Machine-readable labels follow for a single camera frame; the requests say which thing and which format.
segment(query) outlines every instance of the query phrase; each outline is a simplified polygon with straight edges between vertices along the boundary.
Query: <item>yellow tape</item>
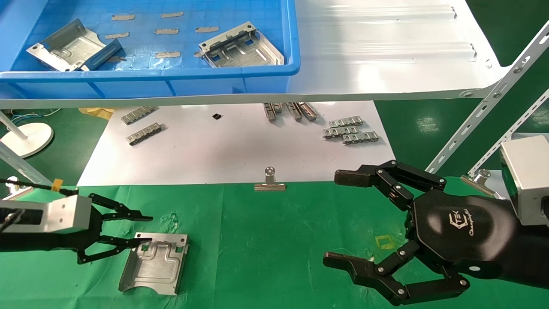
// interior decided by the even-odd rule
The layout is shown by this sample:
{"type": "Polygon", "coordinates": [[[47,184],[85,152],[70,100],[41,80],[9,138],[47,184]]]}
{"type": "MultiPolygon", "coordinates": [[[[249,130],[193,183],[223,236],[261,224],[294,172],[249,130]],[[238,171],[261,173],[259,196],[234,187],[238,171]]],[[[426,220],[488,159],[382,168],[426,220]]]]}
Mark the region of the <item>yellow tape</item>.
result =
{"type": "Polygon", "coordinates": [[[63,185],[63,181],[61,179],[55,179],[53,181],[52,191],[59,192],[62,185],[63,185]]]}

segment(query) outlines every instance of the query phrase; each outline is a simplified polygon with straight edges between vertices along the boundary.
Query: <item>blue plastic bin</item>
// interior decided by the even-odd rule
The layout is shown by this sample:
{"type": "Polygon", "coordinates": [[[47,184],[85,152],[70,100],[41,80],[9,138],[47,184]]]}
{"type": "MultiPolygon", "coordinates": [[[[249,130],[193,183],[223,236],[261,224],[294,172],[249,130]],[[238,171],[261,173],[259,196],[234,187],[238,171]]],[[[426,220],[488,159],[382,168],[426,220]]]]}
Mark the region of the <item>blue plastic bin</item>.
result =
{"type": "Polygon", "coordinates": [[[0,0],[0,98],[135,98],[284,93],[300,68],[294,0],[0,0]],[[175,18],[161,14],[183,11],[175,18]],[[135,14],[133,20],[112,15],[135,14]],[[95,71],[49,71],[26,49],[80,18],[108,42],[119,38],[126,61],[95,71]],[[252,22],[284,55],[284,65],[211,68],[196,58],[198,44],[246,21],[252,22]],[[219,26],[218,32],[195,33],[219,26]],[[157,35],[156,29],[179,29],[157,35]],[[156,59],[157,52],[181,52],[156,59]]]}

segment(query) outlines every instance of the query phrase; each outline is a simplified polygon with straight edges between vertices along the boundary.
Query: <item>green mat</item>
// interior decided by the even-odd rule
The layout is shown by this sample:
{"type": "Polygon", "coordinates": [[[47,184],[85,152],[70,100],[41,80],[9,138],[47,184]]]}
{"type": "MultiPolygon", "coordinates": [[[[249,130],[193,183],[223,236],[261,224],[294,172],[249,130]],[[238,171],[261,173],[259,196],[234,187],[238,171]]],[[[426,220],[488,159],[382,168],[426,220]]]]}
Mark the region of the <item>green mat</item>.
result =
{"type": "MultiPolygon", "coordinates": [[[[376,189],[333,183],[292,183],[286,192],[254,192],[252,184],[81,188],[82,195],[91,192],[154,216],[152,222],[107,222],[103,234],[189,234],[180,294],[119,292],[127,251],[84,265],[70,251],[0,253],[1,308],[392,308],[374,290],[352,285],[347,273],[322,265],[326,251],[378,262],[405,242],[404,213],[376,189]]],[[[457,178],[449,179],[446,192],[477,194],[457,178]]],[[[24,199],[58,197],[38,190],[24,199]]],[[[404,283],[439,278],[417,260],[395,277],[404,283]]],[[[470,280],[472,287],[456,299],[409,308],[549,304],[547,290],[470,280]]]]}

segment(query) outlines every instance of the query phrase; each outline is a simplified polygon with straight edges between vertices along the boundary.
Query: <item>white pole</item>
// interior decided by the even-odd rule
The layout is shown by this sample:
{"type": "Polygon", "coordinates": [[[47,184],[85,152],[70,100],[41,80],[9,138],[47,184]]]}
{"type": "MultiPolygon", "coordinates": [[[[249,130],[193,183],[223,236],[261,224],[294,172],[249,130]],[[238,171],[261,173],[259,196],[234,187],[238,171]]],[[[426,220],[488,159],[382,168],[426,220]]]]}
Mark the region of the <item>white pole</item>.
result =
{"type": "Polygon", "coordinates": [[[20,138],[21,140],[24,141],[27,139],[27,136],[23,134],[23,132],[21,132],[21,130],[19,130],[19,128],[11,120],[9,120],[9,118],[6,115],[4,115],[4,113],[2,112],[0,112],[0,122],[5,124],[6,127],[15,135],[17,135],[17,137],[20,138]]]}

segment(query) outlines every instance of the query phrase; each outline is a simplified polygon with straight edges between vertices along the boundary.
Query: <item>robotic hand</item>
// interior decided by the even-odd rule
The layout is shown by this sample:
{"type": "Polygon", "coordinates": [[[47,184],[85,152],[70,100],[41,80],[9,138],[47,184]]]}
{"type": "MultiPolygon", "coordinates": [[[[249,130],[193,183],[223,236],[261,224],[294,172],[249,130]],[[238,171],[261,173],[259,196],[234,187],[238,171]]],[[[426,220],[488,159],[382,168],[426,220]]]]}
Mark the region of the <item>robotic hand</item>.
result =
{"type": "Polygon", "coordinates": [[[459,296],[470,286],[461,274],[549,289],[549,228],[521,225],[511,201],[444,193],[445,179],[397,161],[338,170],[334,180],[376,187],[408,213],[408,242],[379,264],[334,252],[323,259],[325,266],[349,272],[354,284],[376,289],[391,304],[459,296]],[[414,199],[401,183],[425,193],[414,199]],[[397,282],[392,274],[414,257],[444,278],[397,282]]]}
{"type": "MultiPolygon", "coordinates": [[[[0,182],[51,189],[49,186],[0,180],[0,182]]],[[[128,209],[114,200],[90,194],[78,195],[77,190],[60,189],[66,197],[51,203],[2,201],[0,203],[0,252],[1,251],[50,251],[72,250],[77,254],[78,264],[89,263],[117,255],[124,249],[139,246],[151,238],[123,239],[101,235],[103,222],[111,220],[151,221],[140,211],[128,209]],[[101,214],[92,204],[114,213],[101,214]],[[114,245],[115,248],[86,255],[85,249],[95,242],[114,245]]]]}

